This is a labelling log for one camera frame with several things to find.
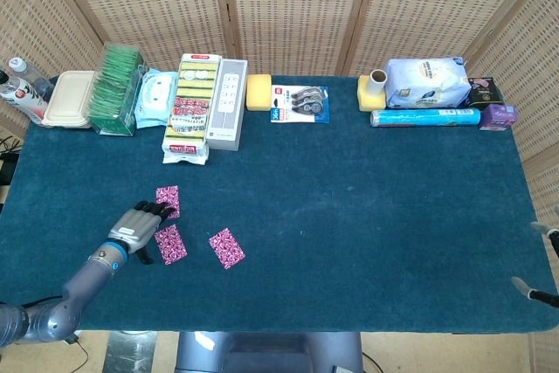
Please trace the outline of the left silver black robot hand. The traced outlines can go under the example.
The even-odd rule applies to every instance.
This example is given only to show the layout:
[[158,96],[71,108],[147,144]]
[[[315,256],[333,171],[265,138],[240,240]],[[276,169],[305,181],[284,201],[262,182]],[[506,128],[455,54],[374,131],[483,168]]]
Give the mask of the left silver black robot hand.
[[160,224],[175,210],[167,202],[140,201],[114,224],[107,240],[120,245],[127,255],[136,254],[142,264],[151,265],[153,260],[146,246]]

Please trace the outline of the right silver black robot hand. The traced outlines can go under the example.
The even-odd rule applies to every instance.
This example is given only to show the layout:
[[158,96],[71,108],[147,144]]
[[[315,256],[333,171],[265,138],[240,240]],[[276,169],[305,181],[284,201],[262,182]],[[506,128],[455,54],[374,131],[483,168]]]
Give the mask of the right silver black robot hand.
[[[546,238],[552,245],[556,255],[558,255],[558,228],[543,222],[533,221],[530,223],[532,229]],[[511,278],[513,286],[528,300],[537,300],[550,307],[558,308],[558,295],[543,292],[530,287],[523,279],[513,276]]]

